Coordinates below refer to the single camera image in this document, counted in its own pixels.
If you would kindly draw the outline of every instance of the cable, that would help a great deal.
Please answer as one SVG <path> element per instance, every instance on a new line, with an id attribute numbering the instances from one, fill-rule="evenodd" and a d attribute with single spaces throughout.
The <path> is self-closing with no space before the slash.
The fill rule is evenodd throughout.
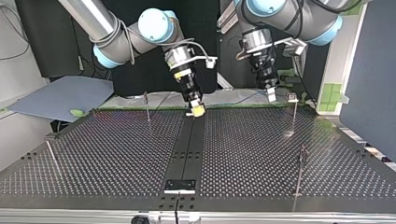
<path id="1" fill-rule="evenodd" d="M 165 44 L 158 44 L 158 45 L 160 45 L 160 46 L 173 46 L 168 51 L 172 51 L 173 49 L 176 49 L 176 48 L 180 47 L 181 45 L 194 45 L 194 46 L 197 46 L 198 48 L 200 48 L 200 50 L 205 55 L 205 57 L 208 60 L 210 60 L 209 55 L 207 54 L 207 52 L 204 49 L 204 47 L 202 47 L 202 45 L 200 45 L 200 44 L 198 44 L 196 42 L 193 42 L 193 40 L 194 40 L 194 38 L 188 38 L 188 39 L 177 41 L 175 43 L 165 43 Z M 165 60 L 168 61 L 171 56 L 172 56 L 171 54 L 168 54 L 167 56 L 165 56 Z"/>
<path id="2" fill-rule="evenodd" d="M 19 24 L 20 24 L 20 26 L 21 26 L 21 32 L 22 32 L 22 34 L 21 34 L 21 33 L 18 31 L 18 29 L 14 26 L 14 23 L 12 23 L 12 21 L 9 19 L 9 17 L 6 15 L 6 13 L 1 9 L 2 7 L 8 9 L 9 11 L 11 11 L 12 14 L 14 14 L 14 16 L 18 19 Z M 23 54 L 25 54 L 25 53 L 29 50 L 29 48 L 30 48 L 30 43 L 29 43 L 29 41 L 28 41 L 28 39 L 27 39 L 27 37 L 26 37 L 25 32 L 23 31 L 23 25 L 22 25 L 22 23 L 21 23 L 21 18 L 20 18 L 20 16 L 18 15 L 18 13 L 17 13 L 12 7 L 9 7 L 9 6 L 7 6 L 7 5 L 1 4 L 1 5 L 0 5 L 0 11 L 1 11 L 1 13 L 5 16 L 6 20 L 9 22 L 9 24 L 12 26 L 12 28 L 14 29 L 14 31 L 18 34 L 18 36 L 19 36 L 24 42 L 27 43 L 26 49 L 25 49 L 23 52 L 21 52 L 21 53 L 19 53 L 19 54 L 16 54 L 16 55 L 13 55 L 13 56 L 10 56 L 10 57 L 0 58 L 0 61 L 11 60 L 11 59 L 15 59 L 15 58 L 21 57 L 21 56 L 22 56 Z"/>
<path id="3" fill-rule="evenodd" d="M 298 11 L 299 11 L 299 14 L 300 14 L 300 28 L 299 28 L 299 31 L 298 31 L 297 35 L 294 37 L 294 39 L 298 39 L 300 37 L 301 33 L 303 32 L 303 27 L 304 27 L 304 13 L 303 13 L 304 9 L 303 9 L 303 6 L 304 6 L 305 0 L 296 0 L 296 2 L 297 2 L 297 5 L 298 5 Z"/>
<path id="4" fill-rule="evenodd" d="M 21 57 L 23 54 L 25 54 L 27 52 L 27 50 L 29 48 L 30 48 L 30 44 L 27 45 L 26 49 L 22 53 L 19 53 L 17 55 L 11 56 L 11 57 L 0 58 L 0 61 L 5 61 L 5 60 L 10 60 L 10 59 L 15 59 L 15 58 Z"/>
<path id="5" fill-rule="evenodd" d="M 175 222 L 178 224 L 178 213 L 177 213 L 177 207 L 178 207 L 178 200 L 180 197 L 180 193 L 177 195 L 177 202 L 176 202 L 176 208 L 175 208 Z"/>
<path id="6" fill-rule="evenodd" d="M 312 1 L 313 3 L 315 3 L 316 5 L 318 5 L 319 7 L 323 8 L 323 9 L 325 9 L 325 10 L 328 10 L 328 11 L 330 11 L 330 12 L 332 12 L 332 13 L 335 13 L 335 14 L 340 14 L 340 13 L 342 13 L 342 12 L 349 11 L 349 10 L 351 10 L 351 9 L 353 9 L 353 8 L 355 8 L 355 7 L 357 7 L 357 6 L 362 2 L 362 0 L 358 0 L 356 3 L 354 3 L 353 5 L 351 5 L 351 6 L 349 6 L 349 7 L 344 7 L 344 8 L 333 8 L 333 7 L 327 6 L 326 4 L 320 2 L 319 0 L 311 0 L 311 1 Z"/>
<path id="7" fill-rule="evenodd" d="M 1 9 L 1 7 L 8 9 L 10 12 L 12 12 L 12 14 L 14 14 L 14 16 L 18 19 L 18 23 L 20 24 L 21 27 L 21 33 L 20 31 L 17 29 L 17 27 L 15 27 L 14 23 L 12 23 L 12 21 L 9 19 L 9 17 L 6 15 L 6 13 Z M 6 17 L 6 20 L 9 22 L 9 24 L 12 26 L 12 28 L 14 29 L 14 31 L 18 34 L 18 36 L 24 40 L 26 43 L 29 43 L 29 41 L 27 40 L 27 36 L 26 33 L 23 31 L 23 25 L 21 22 L 21 17 L 18 15 L 18 13 L 12 8 L 9 7 L 7 5 L 2 5 L 0 6 L 0 11 L 2 12 L 2 14 Z"/>
<path id="8" fill-rule="evenodd" d="M 304 87 L 304 89 L 305 89 L 306 94 L 308 94 L 309 98 L 311 98 L 311 100 L 312 100 L 312 103 L 314 103 L 315 108 L 317 108 L 318 105 L 317 105 L 317 103 L 316 103 L 316 100 L 314 99 L 314 97 L 312 97 L 311 93 L 309 93 L 309 91 L 308 91 L 308 88 L 307 88 L 307 87 L 305 86 L 305 84 L 304 84 L 303 77 L 301 76 L 300 69 L 299 69 L 298 66 L 297 66 L 298 64 L 297 64 L 297 62 L 296 62 L 295 57 L 292 57 L 292 60 L 293 60 L 294 66 L 296 67 L 297 76 L 300 78 L 301 83 L 303 84 L 303 87 Z"/>

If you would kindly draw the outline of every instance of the perforated metal table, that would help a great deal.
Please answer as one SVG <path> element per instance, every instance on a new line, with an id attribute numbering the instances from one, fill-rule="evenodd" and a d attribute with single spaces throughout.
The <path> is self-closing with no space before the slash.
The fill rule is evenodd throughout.
<path id="1" fill-rule="evenodd" d="M 292 113 L 94 112 L 49 142 L 54 155 L 43 145 L 0 173 L 0 222 L 15 209 L 396 214 L 396 173 L 308 108 L 289 136 Z M 195 194 L 164 194 L 167 180 Z"/>

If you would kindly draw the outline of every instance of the metal rod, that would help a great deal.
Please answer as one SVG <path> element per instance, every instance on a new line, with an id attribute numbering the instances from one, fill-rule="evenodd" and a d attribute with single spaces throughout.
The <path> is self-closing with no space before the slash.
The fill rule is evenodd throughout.
<path id="1" fill-rule="evenodd" d="M 294 105 L 293 124 L 292 124 L 292 128 L 291 128 L 291 130 L 293 132 L 294 132 L 294 126 L 295 126 L 295 123 L 296 123 L 297 105 L 298 105 L 298 102 L 296 102 L 295 105 Z"/>
<path id="2" fill-rule="evenodd" d="M 101 0 L 59 0 L 78 24 L 94 40 L 101 40 L 114 31 L 114 18 Z"/>
<path id="3" fill-rule="evenodd" d="M 53 153 L 52 146 L 50 145 L 50 141 L 46 141 L 46 144 L 47 144 L 47 147 L 49 148 L 49 152 L 50 152 L 51 157 L 52 157 L 55 161 L 57 161 L 57 159 L 56 159 L 56 157 L 55 157 L 55 153 Z"/>
<path id="4" fill-rule="evenodd" d="M 308 157 L 308 152 L 306 151 L 305 145 L 302 144 L 301 150 L 300 150 L 300 157 L 299 157 L 299 174 L 298 174 L 298 180 L 297 180 L 297 187 L 296 187 L 296 191 L 294 193 L 294 196 L 296 196 L 296 197 L 301 196 L 300 187 L 301 187 L 301 182 L 303 180 L 303 171 L 305 168 L 307 157 Z"/>
<path id="5" fill-rule="evenodd" d="M 151 119 L 149 118 L 149 97 L 148 97 L 148 93 L 146 91 L 145 91 L 143 98 L 145 100 L 146 112 L 148 113 L 148 121 L 151 121 Z"/>

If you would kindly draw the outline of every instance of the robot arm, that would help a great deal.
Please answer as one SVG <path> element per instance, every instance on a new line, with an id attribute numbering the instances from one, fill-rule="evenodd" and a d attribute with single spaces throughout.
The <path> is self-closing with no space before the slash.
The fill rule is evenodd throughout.
<path id="1" fill-rule="evenodd" d="M 200 117 L 205 113 L 203 94 L 196 77 L 194 61 L 205 59 L 206 67 L 213 69 L 216 58 L 208 57 L 205 50 L 193 39 L 185 39 L 173 11 L 150 8 L 144 11 L 139 21 L 127 27 L 100 0 L 59 0 L 74 17 L 95 44 L 94 55 L 107 68 L 123 65 L 128 61 L 158 46 L 165 52 L 175 80 L 180 84 L 191 115 Z M 188 45 L 198 45 L 205 57 L 194 57 Z"/>
<path id="2" fill-rule="evenodd" d="M 350 2 L 350 0 L 234 0 L 243 35 L 241 41 L 243 51 L 236 59 L 249 58 L 252 73 L 256 74 L 257 87 L 268 90 L 269 93 L 274 92 L 278 83 L 275 45 L 289 41 L 292 46 L 302 46 L 285 52 L 287 54 L 291 52 L 290 55 L 294 56 L 302 53 L 306 46 L 305 42 L 317 46 L 330 43 L 343 24 L 342 17 L 336 12 L 355 7 L 361 0 L 346 8 L 345 6 Z M 268 25 L 292 37 L 286 41 L 275 42 Z"/>

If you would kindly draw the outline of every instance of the yellow object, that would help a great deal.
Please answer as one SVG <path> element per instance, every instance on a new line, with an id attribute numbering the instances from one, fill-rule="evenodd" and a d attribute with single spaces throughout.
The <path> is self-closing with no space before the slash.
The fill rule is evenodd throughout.
<path id="1" fill-rule="evenodd" d="M 182 77 L 184 77 L 183 72 L 178 72 L 174 75 L 175 79 L 181 79 Z"/>
<path id="2" fill-rule="evenodd" d="M 191 112 L 195 118 L 199 118 L 205 113 L 205 107 L 203 105 L 195 106 L 192 108 Z"/>

